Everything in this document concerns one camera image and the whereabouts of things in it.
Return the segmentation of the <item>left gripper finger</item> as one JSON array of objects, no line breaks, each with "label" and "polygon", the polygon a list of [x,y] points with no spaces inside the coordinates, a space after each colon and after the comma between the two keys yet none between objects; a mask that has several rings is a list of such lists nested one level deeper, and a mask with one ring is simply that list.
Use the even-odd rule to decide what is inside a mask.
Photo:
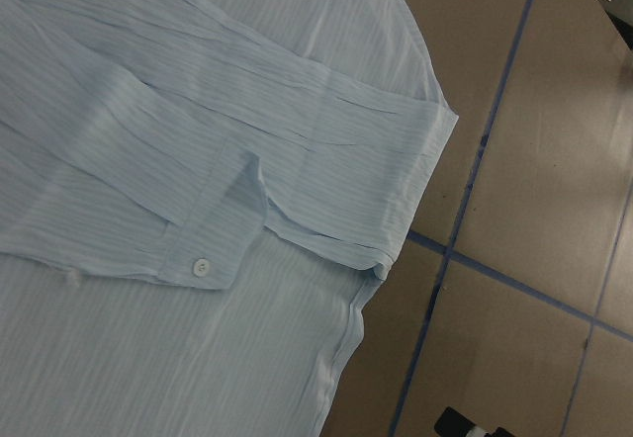
[{"label": "left gripper finger", "polygon": [[451,406],[443,410],[433,430],[440,437],[514,437],[514,434],[502,427],[490,432]]}]

